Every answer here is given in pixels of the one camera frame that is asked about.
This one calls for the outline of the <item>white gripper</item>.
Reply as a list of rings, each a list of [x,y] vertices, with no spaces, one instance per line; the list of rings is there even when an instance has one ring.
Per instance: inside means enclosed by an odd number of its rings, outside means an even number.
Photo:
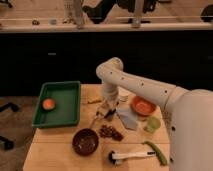
[[[113,114],[117,107],[116,100],[103,100],[97,108],[96,117],[106,117],[107,121],[112,121],[114,118]]]

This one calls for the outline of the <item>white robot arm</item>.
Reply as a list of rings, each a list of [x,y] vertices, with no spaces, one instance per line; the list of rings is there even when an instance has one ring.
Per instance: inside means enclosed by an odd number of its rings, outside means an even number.
[[[169,171],[213,171],[213,91],[125,73],[117,57],[100,64],[96,75],[106,102],[116,99],[122,87],[172,115]]]

